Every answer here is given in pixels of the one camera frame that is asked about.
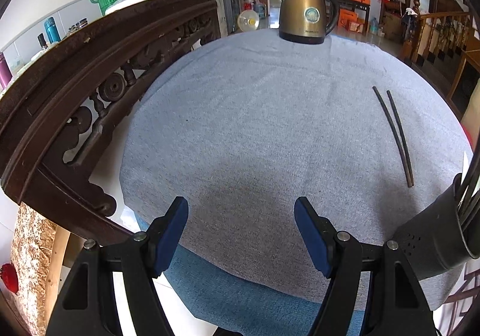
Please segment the blue cloth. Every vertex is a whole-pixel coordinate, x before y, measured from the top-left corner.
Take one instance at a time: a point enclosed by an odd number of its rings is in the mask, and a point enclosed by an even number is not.
[[[148,223],[136,216],[140,229]],[[306,336],[320,304],[233,276],[178,245],[164,272],[188,310],[243,336]],[[363,311],[354,311],[347,336],[357,336]]]

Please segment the window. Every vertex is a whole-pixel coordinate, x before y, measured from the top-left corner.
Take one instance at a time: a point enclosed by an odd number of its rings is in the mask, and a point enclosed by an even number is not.
[[[420,1],[420,11],[423,14],[428,14],[428,9],[430,7],[430,0],[419,0]]]

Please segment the wooden chair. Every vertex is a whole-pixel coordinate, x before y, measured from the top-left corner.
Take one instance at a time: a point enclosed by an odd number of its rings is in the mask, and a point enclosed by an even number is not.
[[[217,38],[215,0],[149,0],[53,47],[0,99],[5,194],[80,237],[101,245],[124,240],[130,231],[108,218],[116,210],[114,197],[88,179],[115,127],[153,81],[195,42]],[[85,105],[88,99],[94,110]],[[64,162],[81,134],[86,140]]]

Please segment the wooden railing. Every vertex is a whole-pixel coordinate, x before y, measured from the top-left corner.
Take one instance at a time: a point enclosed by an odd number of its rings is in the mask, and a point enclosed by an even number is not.
[[[410,35],[413,63],[423,66],[425,60],[433,62],[435,57],[461,53],[469,37],[471,18],[468,12],[438,12],[420,15],[416,28]]]

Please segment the gold kettle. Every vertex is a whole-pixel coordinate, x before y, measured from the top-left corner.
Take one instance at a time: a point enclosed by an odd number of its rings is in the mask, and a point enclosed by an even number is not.
[[[326,24],[325,0],[282,0],[278,35],[291,42],[319,44],[337,25],[340,7],[330,1],[330,21]]]

